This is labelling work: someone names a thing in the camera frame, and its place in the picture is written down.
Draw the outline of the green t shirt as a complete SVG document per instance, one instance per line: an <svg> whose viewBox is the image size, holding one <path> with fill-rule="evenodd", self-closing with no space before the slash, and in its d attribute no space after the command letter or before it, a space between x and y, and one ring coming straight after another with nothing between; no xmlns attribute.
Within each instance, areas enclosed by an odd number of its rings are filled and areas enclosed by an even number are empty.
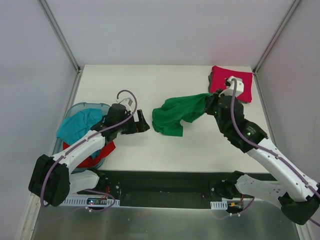
<svg viewBox="0 0 320 240"><path fill-rule="evenodd" d="M192 123L205 113L206 98L212 94L201 93L168 98L162 106L152 110L152 127L164 136L182 137L181 121Z"/></svg>

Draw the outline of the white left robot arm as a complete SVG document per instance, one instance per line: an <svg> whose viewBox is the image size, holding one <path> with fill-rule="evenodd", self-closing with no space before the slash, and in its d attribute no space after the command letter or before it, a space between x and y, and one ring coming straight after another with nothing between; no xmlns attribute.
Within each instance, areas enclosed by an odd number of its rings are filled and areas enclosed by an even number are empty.
<svg viewBox="0 0 320 240"><path fill-rule="evenodd" d="M29 191L40 197L43 207L57 207L69 194L80 191L106 194L107 177L103 172L92 168L77 173L73 171L94 152L111 143L118 134L143 133L149 129L142 110L135 109L133 113L123 104L112 104L107 114L80 140L59 153L52 156L43 154L37 159Z"/></svg>

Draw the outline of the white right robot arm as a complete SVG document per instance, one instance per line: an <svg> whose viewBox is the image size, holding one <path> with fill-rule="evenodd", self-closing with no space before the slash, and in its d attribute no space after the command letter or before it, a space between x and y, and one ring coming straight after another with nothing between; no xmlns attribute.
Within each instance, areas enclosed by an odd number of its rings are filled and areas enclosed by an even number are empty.
<svg viewBox="0 0 320 240"><path fill-rule="evenodd" d="M290 162L256 123L245 119L244 106L235 97L217 92L205 98L204 112L214 116L219 131L234 147L275 178L258 180L234 171L215 186L215 193L230 200L239 194L256 197L298 225L311 220L320 207L320 184Z"/></svg>

